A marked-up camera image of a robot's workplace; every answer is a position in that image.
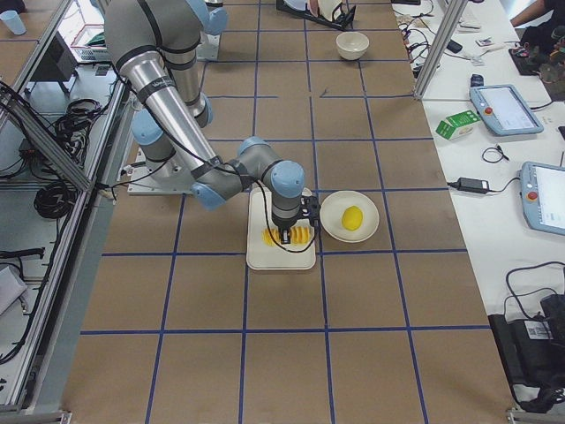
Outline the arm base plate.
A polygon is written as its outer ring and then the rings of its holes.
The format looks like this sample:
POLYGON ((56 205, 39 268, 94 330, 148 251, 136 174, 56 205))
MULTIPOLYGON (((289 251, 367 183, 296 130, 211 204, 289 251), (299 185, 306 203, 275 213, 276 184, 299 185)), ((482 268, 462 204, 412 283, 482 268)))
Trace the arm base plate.
POLYGON ((139 145, 136 161, 142 164, 128 173, 133 180, 128 186, 128 194, 176 195, 190 192, 194 183, 192 174, 166 137, 150 145, 139 145))

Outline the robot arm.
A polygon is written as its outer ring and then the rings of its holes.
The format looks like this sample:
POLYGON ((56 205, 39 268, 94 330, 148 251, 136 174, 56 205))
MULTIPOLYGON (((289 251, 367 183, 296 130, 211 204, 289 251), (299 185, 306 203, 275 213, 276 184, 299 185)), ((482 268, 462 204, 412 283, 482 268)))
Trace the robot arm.
POLYGON ((271 216, 266 222, 276 228, 275 243, 288 245, 297 221, 319 225, 319 201, 303 193, 303 167, 282 159, 259 137, 244 140, 236 158, 224 162, 202 132, 212 114, 200 91, 196 49, 202 35, 219 35, 227 23, 224 8, 211 9, 204 1, 112 1, 104 34, 117 72, 129 80, 190 171, 192 195, 214 210, 253 184, 267 188, 271 216))

